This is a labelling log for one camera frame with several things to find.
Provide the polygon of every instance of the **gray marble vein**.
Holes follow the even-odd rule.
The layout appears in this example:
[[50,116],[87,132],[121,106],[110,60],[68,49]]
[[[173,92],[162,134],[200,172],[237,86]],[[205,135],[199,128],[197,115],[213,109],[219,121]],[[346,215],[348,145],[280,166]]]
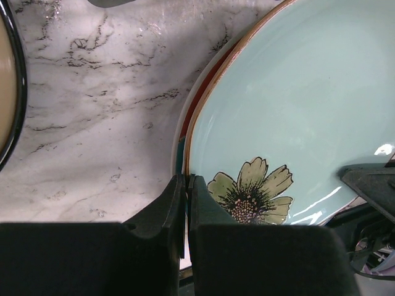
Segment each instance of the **gray marble vein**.
[[1,221],[123,221],[170,179],[172,139],[201,70],[274,0],[11,0],[29,106],[0,173]]

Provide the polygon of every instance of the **yellow-green petal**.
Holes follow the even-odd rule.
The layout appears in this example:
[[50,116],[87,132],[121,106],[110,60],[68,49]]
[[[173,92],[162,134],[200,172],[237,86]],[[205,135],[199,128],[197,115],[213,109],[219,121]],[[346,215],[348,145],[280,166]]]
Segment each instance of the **yellow-green petal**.
[[254,158],[251,163],[245,162],[237,178],[238,188],[261,187],[267,167],[266,159],[260,157]]
[[271,200],[265,213],[261,214],[258,219],[263,224],[283,224],[288,216],[289,206],[291,205],[292,198],[288,196],[279,197]]
[[207,188],[216,202],[223,202],[223,198],[227,195],[227,192],[236,189],[236,182],[227,174],[220,171],[207,185]]
[[267,176],[263,181],[260,192],[264,195],[265,200],[269,200],[287,190],[292,183],[292,173],[286,165],[283,165]]

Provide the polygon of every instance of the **light blue plate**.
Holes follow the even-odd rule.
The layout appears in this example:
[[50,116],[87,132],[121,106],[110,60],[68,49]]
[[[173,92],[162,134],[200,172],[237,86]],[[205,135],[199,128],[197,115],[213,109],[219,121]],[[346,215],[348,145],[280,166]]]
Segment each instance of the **light blue plate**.
[[186,173],[241,223],[322,224],[395,145],[395,1],[285,1],[201,99]]

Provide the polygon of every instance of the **flower center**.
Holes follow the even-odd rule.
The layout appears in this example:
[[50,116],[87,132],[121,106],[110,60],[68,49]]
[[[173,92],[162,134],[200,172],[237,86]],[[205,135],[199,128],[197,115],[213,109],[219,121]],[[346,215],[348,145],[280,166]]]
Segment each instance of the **flower center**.
[[235,201],[234,207],[230,210],[230,215],[241,224],[249,224],[256,217],[257,212],[257,201],[249,195],[247,199]]

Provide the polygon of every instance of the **cable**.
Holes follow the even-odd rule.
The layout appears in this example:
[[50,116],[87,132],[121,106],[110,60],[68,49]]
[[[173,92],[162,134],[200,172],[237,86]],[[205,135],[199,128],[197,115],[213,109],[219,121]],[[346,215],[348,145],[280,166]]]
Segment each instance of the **cable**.
[[364,276],[365,278],[377,279],[379,281],[395,281],[395,276],[376,276],[374,274],[363,273],[353,266],[351,266],[351,267],[356,274],[358,274],[360,276]]

